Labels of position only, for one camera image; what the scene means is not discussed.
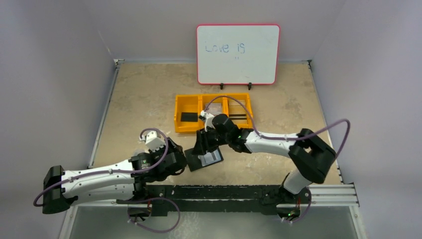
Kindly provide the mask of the black leather card holder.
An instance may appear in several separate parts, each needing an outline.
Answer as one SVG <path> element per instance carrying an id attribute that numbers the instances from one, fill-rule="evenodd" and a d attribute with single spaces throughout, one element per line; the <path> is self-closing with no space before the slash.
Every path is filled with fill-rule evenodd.
<path id="1" fill-rule="evenodd" d="M 194 155 L 193 148 L 190 148 L 185 150 L 184 154 L 187 160 L 187 165 L 191 172 L 211 166 L 224 160 L 219 148 L 213 152 L 207 152 L 205 155 Z"/>

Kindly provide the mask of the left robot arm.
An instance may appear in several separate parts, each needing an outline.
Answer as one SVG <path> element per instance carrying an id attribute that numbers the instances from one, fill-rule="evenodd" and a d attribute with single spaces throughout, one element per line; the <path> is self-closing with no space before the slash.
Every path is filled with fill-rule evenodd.
<path id="1" fill-rule="evenodd" d="M 182 146 L 171 138 L 149 141 L 149 150 L 113 165 L 86 170 L 50 167 L 43 180 L 43 214 L 56 214 L 78 204 L 117 200 L 144 203 L 153 193 L 147 183 L 181 174 L 187 166 Z"/>

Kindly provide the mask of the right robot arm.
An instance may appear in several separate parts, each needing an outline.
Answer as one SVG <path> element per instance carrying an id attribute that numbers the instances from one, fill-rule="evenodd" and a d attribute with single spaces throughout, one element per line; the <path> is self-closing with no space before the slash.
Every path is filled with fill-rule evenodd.
<path id="1" fill-rule="evenodd" d="M 287 203 L 308 185 L 324 183 L 335 161 L 335 151 L 307 128 L 295 134 L 271 134 L 238 127 L 225 114 L 202 111 L 199 119 L 205 126 L 196 132 L 192 155 L 206 155 L 227 145 L 238 153 L 269 153 L 291 159 L 296 169 L 286 176 L 279 190 L 280 198 Z"/>

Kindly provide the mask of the silver VIP card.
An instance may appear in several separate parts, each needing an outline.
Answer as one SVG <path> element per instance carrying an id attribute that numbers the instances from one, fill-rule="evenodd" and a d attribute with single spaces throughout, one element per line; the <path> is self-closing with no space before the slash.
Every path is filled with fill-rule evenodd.
<path id="1" fill-rule="evenodd" d="M 208 108 L 205 110 L 205 112 L 216 116 L 223 113 L 223 107 L 222 103 L 211 103 Z"/>

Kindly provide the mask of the gold striped card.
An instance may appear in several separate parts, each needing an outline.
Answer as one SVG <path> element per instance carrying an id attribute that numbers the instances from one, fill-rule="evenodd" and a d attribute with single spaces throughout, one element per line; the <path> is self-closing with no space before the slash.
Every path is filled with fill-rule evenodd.
<path id="1" fill-rule="evenodd" d="M 228 99 L 228 116 L 234 120 L 246 120 L 247 113 L 243 106 L 235 100 Z"/>

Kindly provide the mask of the black card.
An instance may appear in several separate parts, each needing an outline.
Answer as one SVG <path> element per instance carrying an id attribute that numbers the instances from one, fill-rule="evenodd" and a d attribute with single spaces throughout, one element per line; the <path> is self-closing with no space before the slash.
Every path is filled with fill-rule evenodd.
<path id="1" fill-rule="evenodd" d="M 182 112 L 180 117 L 181 122 L 197 122 L 198 119 L 198 114 L 191 112 Z"/>

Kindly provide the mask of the left yellow bin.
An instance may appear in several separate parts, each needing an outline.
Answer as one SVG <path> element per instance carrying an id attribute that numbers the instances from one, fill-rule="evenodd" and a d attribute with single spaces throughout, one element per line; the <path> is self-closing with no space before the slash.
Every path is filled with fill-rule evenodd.
<path id="1" fill-rule="evenodd" d="M 202 99 L 200 95 L 176 95 L 174 110 L 174 127 L 177 133 L 195 132 L 202 126 L 202 122 L 181 122 L 182 112 L 199 113 L 201 111 Z"/>

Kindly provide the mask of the pink framed whiteboard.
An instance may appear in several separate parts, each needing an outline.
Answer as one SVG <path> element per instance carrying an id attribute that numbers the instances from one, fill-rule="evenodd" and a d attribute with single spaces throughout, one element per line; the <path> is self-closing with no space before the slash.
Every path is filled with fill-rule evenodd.
<path id="1" fill-rule="evenodd" d="M 277 24 L 200 24 L 197 80 L 202 85 L 272 85 L 281 28 Z"/>

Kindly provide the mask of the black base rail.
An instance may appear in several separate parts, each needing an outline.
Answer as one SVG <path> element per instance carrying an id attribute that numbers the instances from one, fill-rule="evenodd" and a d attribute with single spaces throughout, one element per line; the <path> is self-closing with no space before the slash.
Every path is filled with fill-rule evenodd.
<path id="1" fill-rule="evenodd" d="M 280 185 L 146 185 L 137 184 L 132 197 L 117 204 L 145 205 L 153 216 L 169 212 L 261 213 L 295 219 L 311 202 L 303 188 L 296 195 Z"/>

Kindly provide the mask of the aluminium frame rail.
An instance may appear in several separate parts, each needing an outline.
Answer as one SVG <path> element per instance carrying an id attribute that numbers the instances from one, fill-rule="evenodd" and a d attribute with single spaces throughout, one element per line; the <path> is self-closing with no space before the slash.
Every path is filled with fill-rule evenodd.
<path id="1" fill-rule="evenodd" d="M 310 185 L 298 195 L 288 196 L 277 185 L 150 185 L 145 199 L 131 199 L 127 190 L 106 187 L 79 197 L 73 206 L 114 206 L 142 204 L 151 198 L 167 198 L 177 205 L 182 203 L 246 203 L 305 204 L 308 200 L 317 206 L 354 206 L 358 204 L 353 185 Z"/>

